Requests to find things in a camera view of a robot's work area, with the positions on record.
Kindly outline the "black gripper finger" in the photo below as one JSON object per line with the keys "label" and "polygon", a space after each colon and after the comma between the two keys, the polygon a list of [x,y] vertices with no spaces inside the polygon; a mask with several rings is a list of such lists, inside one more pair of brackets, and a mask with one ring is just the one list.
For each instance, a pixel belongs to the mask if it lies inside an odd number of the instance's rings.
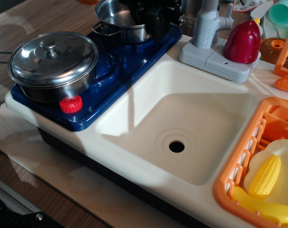
{"label": "black gripper finger", "polygon": [[150,8],[146,15],[146,27],[152,35],[154,42],[159,42],[170,29],[170,23],[165,20],[161,8]]}

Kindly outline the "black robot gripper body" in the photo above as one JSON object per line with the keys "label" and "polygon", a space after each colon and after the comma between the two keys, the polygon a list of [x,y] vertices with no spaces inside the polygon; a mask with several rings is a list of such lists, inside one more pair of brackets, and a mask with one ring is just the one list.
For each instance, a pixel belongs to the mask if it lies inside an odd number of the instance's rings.
{"label": "black robot gripper body", "polygon": [[153,24],[157,20],[181,24],[181,0],[120,0],[128,7],[136,25]]}

